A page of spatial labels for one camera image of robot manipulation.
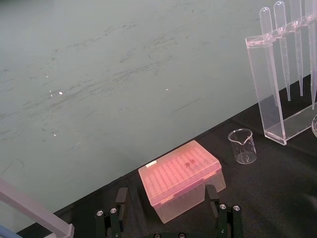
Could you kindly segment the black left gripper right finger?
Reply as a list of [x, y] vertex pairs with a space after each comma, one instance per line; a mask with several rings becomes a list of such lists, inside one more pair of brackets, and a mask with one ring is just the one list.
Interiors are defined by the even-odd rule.
[[228, 206], [220, 201], [212, 184], [205, 186], [205, 202], [216, 220], [217, 238], [243, 238], [242, 207], [238, 204]]

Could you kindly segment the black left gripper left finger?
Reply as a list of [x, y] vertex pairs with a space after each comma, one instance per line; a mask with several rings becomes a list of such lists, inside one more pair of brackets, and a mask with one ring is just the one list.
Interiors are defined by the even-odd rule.
[[129, 204], [129, 190], [122, 187], [118, 190], [115, 205], [110, 209], [96, 211], [96, 237], [121, 238], [124, 231], [125, 220]]

